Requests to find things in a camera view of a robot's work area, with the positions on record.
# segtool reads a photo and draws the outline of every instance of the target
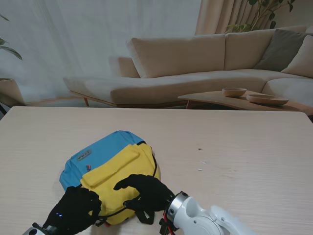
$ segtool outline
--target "gloved hand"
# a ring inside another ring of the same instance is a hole
[[[124,202],[124,206],[135,212],[153,211],[158,212],[172,201],[175,195],[160,180],[153,176],[130,175],[118,182],[114,190],[127,188],[128,186],[138,190],[140,199]]]
[[[50,212],[43,228],[53,226],[56,227],[56,234],[74,235],[94,224],[100,211],[101,201],[95,192],[86,188],[68,187]]]

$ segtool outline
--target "backpack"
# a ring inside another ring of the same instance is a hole
[[[115,225],[135,212],[123,206],[124,201],[139,199],[135,188],[113,190],[116,183],[131,174],[152,175],[160,179],[157,162],[146,142],[128,131],[115,131],[73,155],[61,173],[64,190],[69,186],[96,192],[102,202],[97,226]],[[136,212],[143,223],[153,224],[154,213]]]

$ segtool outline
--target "wooden table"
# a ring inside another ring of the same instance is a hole
[[[261,235],[312,233],[313,125],[303,113],[14,107],[0,121],[1,234],[43,224],[64,193],[66,160],[115,130],[152,146],[174,193],[183,190],[205,208],[220,205]],[[82,234],[158,230],[157,222],[133,218]]]
[[[238,110],[255,110],[255,111],[296,111],[304,112],[307,116],[313,116],[313,107],[304,105],[297,102],[288,101],[287,104],[282,106],[267,106],[254,104],[247,101],[246,96],[248,94],[261,94],[257,92],[247,91],[243,96],[233,98],[225,97],[222,95],[222,91],[218,92],[204,92],[196,94],[186,94],[179,96],[180,99],[188,100],[186,109],[190,109],[195,104],[199,102],[218,104],[227,106],[229,108],[238,109]]]

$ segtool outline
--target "white curtain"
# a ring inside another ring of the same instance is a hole
[[[227,25],[251,23],[257,6],[251,6],[247,0],[202,0],[196,35],[225,33]],[[268,28],[268,17],[257,26]]]
[[[201,0],[2,0],[0,77],[26,102],[69,96],[62,77],[110,75],[110,56],[129,56],[131,37],[194,35]]]

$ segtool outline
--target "wooden bowl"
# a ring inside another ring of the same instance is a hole
[[[226,97],[240,97],[246,93],[244,88],[224,88],[222,94]]]
[[[283,105],[286,104],[289,100],[276,97],[268,94],[248,94],[246,96],[247,101],[257,104],[266,104],[266,105]]]

